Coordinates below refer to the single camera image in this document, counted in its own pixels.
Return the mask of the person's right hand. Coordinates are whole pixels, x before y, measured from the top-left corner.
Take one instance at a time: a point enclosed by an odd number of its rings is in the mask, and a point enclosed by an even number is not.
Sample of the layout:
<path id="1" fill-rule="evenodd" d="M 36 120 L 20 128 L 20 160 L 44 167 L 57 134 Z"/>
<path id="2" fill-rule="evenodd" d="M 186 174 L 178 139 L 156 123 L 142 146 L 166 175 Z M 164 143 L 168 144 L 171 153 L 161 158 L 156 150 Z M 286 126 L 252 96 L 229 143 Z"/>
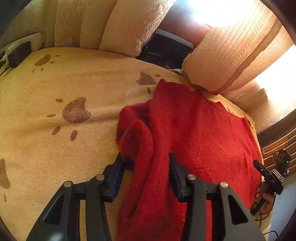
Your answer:
<path id="1" fill-rule="evenodd" d="M 272 211 L 274 201 L 275 201 L 275 194 L 271 194 L 268 192 L 262 192 L 261 188 L 258 189 L 258 193 L 255 196 L 255 202 L 258 203 L 259 199 L 265 199 L 265 207 L 261 208 L 261 214 L 268 214 Z"/>

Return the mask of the cream knit sleeve forearm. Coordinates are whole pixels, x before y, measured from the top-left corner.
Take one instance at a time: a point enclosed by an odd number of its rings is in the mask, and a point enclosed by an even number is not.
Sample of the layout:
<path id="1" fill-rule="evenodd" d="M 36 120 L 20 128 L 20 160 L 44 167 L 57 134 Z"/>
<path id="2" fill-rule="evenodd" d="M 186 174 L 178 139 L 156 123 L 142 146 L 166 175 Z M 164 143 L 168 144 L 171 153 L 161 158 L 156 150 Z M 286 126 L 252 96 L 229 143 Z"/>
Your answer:
<path id="1" fill-rule="evenodd" d="M 254 217 L 254 219 L 256 221 L 256 224 L 259 226 L 259 228 L 260 228 L 260 230 L 261 230 L 261 232 L 263 234 L 270 231 L 273 211 L 274 211 L 274 208 L 272 209 L 270 214 L 262 214 L 262 215 L 260 215 L 259 213 L 257 213 L 255 215 L 255 217 Z M 264 238 L 265 238 L 265 240 L 268 241 L 269 240 L 269 234 L 265 234 Z"/>

